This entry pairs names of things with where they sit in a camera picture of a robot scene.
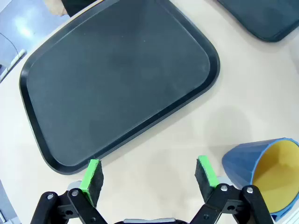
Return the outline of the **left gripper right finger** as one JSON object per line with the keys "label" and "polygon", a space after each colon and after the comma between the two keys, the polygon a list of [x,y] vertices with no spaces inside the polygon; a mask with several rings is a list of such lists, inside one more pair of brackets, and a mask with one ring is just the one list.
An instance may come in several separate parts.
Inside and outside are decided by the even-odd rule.
{"label": "left gripper right finger", "polygon": [[220,183],[207,156],[197,158],[195,177],[204,204],[192,224],[216,224],[222,214],[231,214],[238,224],[273,223],[259,188],[247,185],[237,189]]}

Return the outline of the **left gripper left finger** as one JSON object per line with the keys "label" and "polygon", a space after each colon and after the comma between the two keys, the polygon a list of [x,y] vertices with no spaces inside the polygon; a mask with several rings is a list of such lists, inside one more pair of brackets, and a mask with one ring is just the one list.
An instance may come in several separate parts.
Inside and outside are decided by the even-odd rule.
{"label": "left gripper left finger", "polygon": [[66,224],[79,218],[83,224],[105,224],[106,220],[96,206],[103,186],[104,176],[101,161],[92,159],[78,188],[62,195],[45,192],[36,206],[32,224]]}

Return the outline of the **person's right hand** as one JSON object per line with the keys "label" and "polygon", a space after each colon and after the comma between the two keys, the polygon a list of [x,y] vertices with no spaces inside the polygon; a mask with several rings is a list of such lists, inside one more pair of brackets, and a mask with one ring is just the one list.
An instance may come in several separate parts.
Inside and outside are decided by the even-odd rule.
{"label": "person's right hand", "polygon": [[44,0],[44,3],[53,15],[64,16],[68,14],[61,0]]}

